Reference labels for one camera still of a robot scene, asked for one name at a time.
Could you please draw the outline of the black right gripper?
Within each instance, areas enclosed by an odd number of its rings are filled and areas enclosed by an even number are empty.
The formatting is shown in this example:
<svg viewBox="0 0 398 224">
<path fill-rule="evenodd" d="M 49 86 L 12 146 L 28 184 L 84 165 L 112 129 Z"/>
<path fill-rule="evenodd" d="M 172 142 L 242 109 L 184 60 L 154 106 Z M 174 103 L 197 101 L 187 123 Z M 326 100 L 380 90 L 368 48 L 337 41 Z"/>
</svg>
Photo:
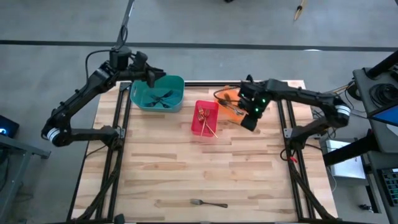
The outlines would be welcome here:
<svg viewBox="0 0 398 224">
<path fill-rule="evenodd" d="M 257 126 L 257 118 L 261 118 L 271 97 L 264 91 L 259 83 L 242 81 L 238 92 L 238 107 L 247 112 L 240 125 L 249 131 L 254 131 Z"/>
</svg>

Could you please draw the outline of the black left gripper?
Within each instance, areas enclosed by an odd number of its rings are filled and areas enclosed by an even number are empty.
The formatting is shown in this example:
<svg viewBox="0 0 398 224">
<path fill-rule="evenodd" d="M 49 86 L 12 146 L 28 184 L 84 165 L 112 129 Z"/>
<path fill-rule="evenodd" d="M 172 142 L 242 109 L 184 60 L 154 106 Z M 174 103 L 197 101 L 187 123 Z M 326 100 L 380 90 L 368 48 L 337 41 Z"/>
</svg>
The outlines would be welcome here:
<svg viewBox="0 0 398 224">
<path fill-rule="evenodd" d="M 135 54 L 135 70 L 127 69 L 119 73 L 120 81 L 146 81 L 149 88 L 154 87 L 155 76 L 163 77 L 166 76 L 166 72 L 163 69 L 152 67 L 147 63 L 148 56 L 137 51 Z"/>
</svg>

